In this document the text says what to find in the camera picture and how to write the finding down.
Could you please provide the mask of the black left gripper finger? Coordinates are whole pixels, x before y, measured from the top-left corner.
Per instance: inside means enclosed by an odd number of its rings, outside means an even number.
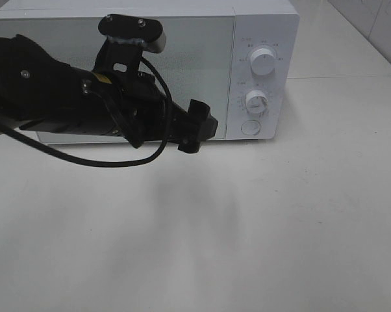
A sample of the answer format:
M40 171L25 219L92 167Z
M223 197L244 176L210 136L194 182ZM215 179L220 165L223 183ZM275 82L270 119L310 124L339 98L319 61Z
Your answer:
M178 145L184 153L197 153L203 142L216 135L218 121L211 115L210 107L191 99L188 110L173 104L169 142Z
M98 30L110 42L138 46L150 53L161 53L166 46L164 28L155 19L109 14L101 19Z

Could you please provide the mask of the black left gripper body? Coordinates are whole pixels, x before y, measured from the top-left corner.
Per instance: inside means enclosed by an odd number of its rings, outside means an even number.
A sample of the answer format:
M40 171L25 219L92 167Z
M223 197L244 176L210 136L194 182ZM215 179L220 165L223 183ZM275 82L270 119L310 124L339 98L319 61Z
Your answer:
M168 138L173 101L154 66L143 57L144 41L116 41L108 37L99 50L92 73L94 86L121 135L134 147Z

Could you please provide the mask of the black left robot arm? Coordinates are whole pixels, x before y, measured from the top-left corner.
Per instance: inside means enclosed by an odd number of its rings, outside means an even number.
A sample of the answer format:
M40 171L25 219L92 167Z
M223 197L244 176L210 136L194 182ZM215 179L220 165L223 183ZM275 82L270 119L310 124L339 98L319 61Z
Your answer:
M149 141L175 143L196 153L216 134L210 107L191 100L176 104L144 52L165 46L155 19L111 14L101 19L105 42L92 70L54 59L31 39L0 38L0 124L56 134L123 137L139 148Z

